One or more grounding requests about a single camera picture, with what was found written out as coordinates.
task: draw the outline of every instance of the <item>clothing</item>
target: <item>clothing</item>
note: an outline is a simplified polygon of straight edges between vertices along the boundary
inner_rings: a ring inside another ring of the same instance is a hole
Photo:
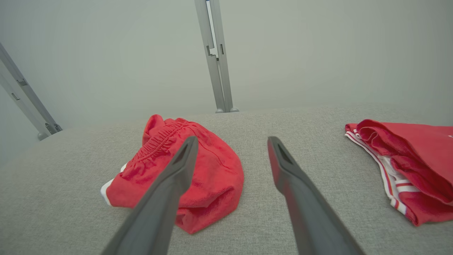
[[[244,183],[241,161],[218,136],[182,118],[153,115],[146,124],[142,148],[101,193],[112,206],[133,208],[189,136],[198,138],[192,184],[178,205],[176,225],[189,234],[234,211]]]
[[[346,136],[379,164],[390,204],[414,225],[453,220],[453,127],[364,120]]]

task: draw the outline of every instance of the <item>white stripe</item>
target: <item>white stripe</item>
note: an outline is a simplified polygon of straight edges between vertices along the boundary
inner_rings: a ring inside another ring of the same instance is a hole
[[[398,205],[397,210],[398,210],[400,213],[406,215],[406,209],[407,209],[407,206],[406,206],[404,203],[400,202],[400,204]]]
[[[401,183],[411,183],[409,180],[398,180],[398,181],[395,181],[395,184],[401,184]]]
[[[406,209],[407,209],[407,206],[401,202],[401,200],[399,199],[398,197],[398,190],[397,190],[397,187],[396,187],[396,180],[393,180],[393,178],[395,178],[395,176],[392,176],[390,175],[388,172],[386,172],[385,169],[389,168],[389,169],[392,169],[395,173],[396,171],[393,169],[392,165],[390,164],[390,160],[388,161],[388,164],[387,163],[383,163],[381,161],[381,158],[384,159],[383,157],[384,156],[381,156],[381,155],[377,155],[374,153],[373,149],[371,149],[367,144],[365,144],[361,139],[359,140],[356,140],[353,138],[354,134],[352,132],[349,132],[347,131],[345,136],[347,136],[351,141],[353,141],[355,144],[361,146],[366,152],[368,152],[368,154],[370,154],[373,159],[377,162],[377,164],[379,165],[379,169],[381,170],[381,177],[382,177],[382,181],[384,182],[384,190],[386,191],[386,194],[387,196],[390,198],[390,204],[392,205],[392,207],[395,207],[395,204],[396,204],[396,200],[398,200],[399,205],[398,205],[398,208],[396,208],[400,213],[406,215]],[[386,173],[389,174],[389,181],[390,183],[388,183],[387,181],[387,177],[386,177]],[[393,191],[393,195],[390,194],[390,191],[389,191],[389,186],[392,188],[392,191]]]
[[[120,172],[123,172],[124,169],[126,169],[126,165],[127,165],[127,163],[124,164],[124,166],[120,169]],[[107,188],[110,186],[110,184],[112,184],[112,181],[113,181],[113,179],[111,179],[106,184],[102,185],[102,187],[101,187],[101,195],[106,200],[107,204],[110,206],[112,206],[112,205],[109,201],[109,198],[107,197]]]
[[[392,184],[395,185],[396,181],[407,180],[404,175],[400,174],[393,168],[392,163],[390,162],[391,158],[389,156],[377,155],[377,157],[381,160],[387,173],[395,178],[395,182],[392,182]]]
[[[420,190],[415,186],[399,186],[396,187],[398,192],[420,192]]]
[[[376,155],[374,155],[374,153],[372,153],[370,151],[370,149],[367,148],[367,145],[366,144],[362,144],[361,141],[359,140],[356,140],[350,136],[354,136],[353,133],[351,132],[346,132],[345,136],[347,136],[351,141],[353,141],[355,144],[359,145],[360,147],[362,147],[366,152],[368,152],[368,154],[370,154],[373,159],[377,162],[377,164],[379,165],[379,169],[381,170],[381,177],[382,177],[382,181],[384,182],[384,190],[386,191],[386,194],[387,194],[387,197],[389,197],[390,199],[393,198],[393,196],[390,194],[390,191],[389,191],[389,183],[387,182],[387,178],[386,178],[386,174],[385,174],[385,170],[381,164],[381,162],[379,161],[379,159],[377,159]]]
[[[357,129],[354,129],[354,134],[356,135],[357,138],[359,138],[360,140],[362,140],[362,137],[360,137],[360,134],[357,132]]]

